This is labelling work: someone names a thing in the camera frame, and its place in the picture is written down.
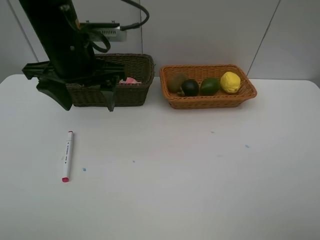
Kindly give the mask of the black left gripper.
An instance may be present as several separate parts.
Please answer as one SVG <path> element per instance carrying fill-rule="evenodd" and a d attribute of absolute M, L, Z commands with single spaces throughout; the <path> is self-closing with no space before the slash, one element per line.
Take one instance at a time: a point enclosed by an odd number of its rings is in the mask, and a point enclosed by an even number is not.
<path fill-rule="evenodd" d="M 49 60 L 28 63 L 22 72 L 29 80 L 39 78 L 39 92 L 69 111 L 73 102 L 65 84 L 99 84 L 108 110 L 114 111 L 116 86 L 125 78 L 125 66 L 96 58 L 94 49 L 102 53 L 110 49 L 102 33 L 41 32 L 38 37 Z"/>

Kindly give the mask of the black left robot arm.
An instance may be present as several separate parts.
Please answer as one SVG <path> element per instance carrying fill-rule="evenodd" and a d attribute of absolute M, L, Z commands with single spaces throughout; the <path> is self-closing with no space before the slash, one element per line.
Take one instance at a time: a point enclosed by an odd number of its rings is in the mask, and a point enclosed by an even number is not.
<path fill-rule="evenodd" d="M 117 82 L 127 74 L 123 64 L 96 58 L 94 51 L 110 50 L 109 40 L 91 23 L 79 24 L 70 0 L 22 0 L 20 4 L 49 59 L 28 63 L 22 69 L 27 79 L 37 78 L 37 90 L 67 111 L 73 105 L 68 84 L 98 86 L 112 112 Z"/>

